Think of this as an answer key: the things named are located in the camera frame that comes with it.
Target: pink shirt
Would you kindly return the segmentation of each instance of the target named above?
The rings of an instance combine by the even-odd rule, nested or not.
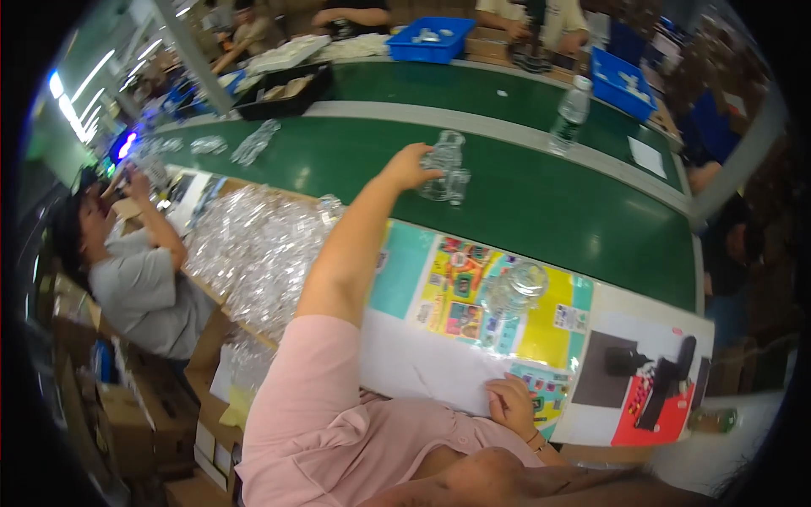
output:
[[[354,506],[411,478],[440,445],[504,447],[543,466],[514,432],[429,399],[360,395],[360,330],[330,316],[287,326],[245,428],[247,507]]]

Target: colorful printed sheet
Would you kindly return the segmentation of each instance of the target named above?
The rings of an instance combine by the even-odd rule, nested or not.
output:
[[[390,221],[370,307],[418,329],[514,357],[511,372],[535,398],[535,422],[549,437],[586,340],[593,283],[545,266],[547,293],[520,319],[492,318],[482,305],[489,281],[519,261],[506,252]]]

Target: white paper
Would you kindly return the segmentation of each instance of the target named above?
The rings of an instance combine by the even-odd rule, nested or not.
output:
[[[641,141],[635,140],[630,135],[628,136],[628,142],[631,145],[633,161],[660,178],[667,179],[662,166],[662,153],[657,152]]]

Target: black clothing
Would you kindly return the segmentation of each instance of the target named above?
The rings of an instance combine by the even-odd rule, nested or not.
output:
[[[385,0],[327,0],[324,9],[383,9],[388,11],[388,5]],[[348,19],[338,19],[331,21],[324,25],[324,28],[329,30],[329,35],[333,40],[340,41],[343,39],[350,39],[363,35],[364,33],[382,33],[389,34],[388,25],[381,24],[375,27],[368,27],[362,24],[357,24]]]
[[[727,235],[732,227],[746,223],[750,215],[749,205],[736,193],[702,236],[704,272],[710,274],[713,296],[734,295],[746,283],[748,267],[727,253]]]

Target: plastic water bottle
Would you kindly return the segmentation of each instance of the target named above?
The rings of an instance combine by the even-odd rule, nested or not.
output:
[[[582,75],[574,76],[574,88],[566,92],[558,105],[558,118],[552,127],[549,151],[564,156],[577,141],[577,133],[589,116],[589,90],[591,80]]]

